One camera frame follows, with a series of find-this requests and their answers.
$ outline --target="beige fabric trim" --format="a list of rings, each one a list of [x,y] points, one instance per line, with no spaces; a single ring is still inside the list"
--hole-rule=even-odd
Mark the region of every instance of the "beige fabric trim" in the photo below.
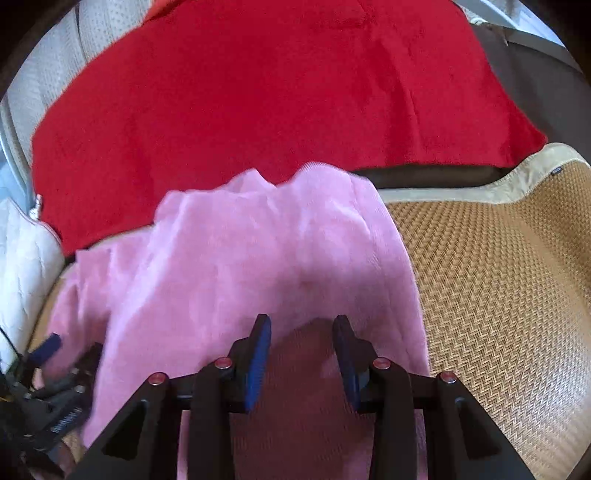
[[[382,189],[378,193],[386,204],[446,201],[514,203],[536,188],[550,172],[573,161],[587,165],[574,148],[562,143],[551,143],[527,157],[505,177],[489,185],[464,189]]]

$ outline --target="pink fabric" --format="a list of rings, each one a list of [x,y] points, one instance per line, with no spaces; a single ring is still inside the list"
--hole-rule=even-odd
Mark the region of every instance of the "pink fabric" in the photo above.
[[[332,319],[408,371],[428,375],[418,291],[373,185],[321,164],[273,186],[255,170],[211,192],[169,192],[152,228],[79,251],[50,330],[64,372],[93,341],[105,349],[92,443],[155,371],[186,375],[228,352],[258,313],[272,319],[261,398],[233,416],[242,479],[367,478],[373,418],[347,406]]]

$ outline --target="pink garment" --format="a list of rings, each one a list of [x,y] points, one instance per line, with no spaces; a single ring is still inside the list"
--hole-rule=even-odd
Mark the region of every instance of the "pink garment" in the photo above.
[[[249,170],[214,191],[169,192],[152,228],[76,259],[50,322],[63,347],[44,373],[104,342],[86,445],[150,373],[198,371],[258,313],[271,316],[272,344],[255,411],[232,420],[242,479],[368,477],[373,418],[346,403],[335,316],[428,375],[402,239],[373,185],[334,167],[308,165],[277,187]]]

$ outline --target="brown woven mat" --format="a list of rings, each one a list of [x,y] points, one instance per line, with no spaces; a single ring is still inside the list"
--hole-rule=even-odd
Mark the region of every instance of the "brown woven mat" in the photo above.
[[[433,374],[459,373],[538,480],[591,443],[591,170],[525,199],[391,203],[417,276]]]

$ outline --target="red cloth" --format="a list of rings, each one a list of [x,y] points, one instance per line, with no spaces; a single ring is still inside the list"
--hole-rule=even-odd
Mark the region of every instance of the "red cloth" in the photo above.
[[[33,172],[70,254],[251,167],[513,167],[544,143],[451,1],[187,0],[72,82]]]

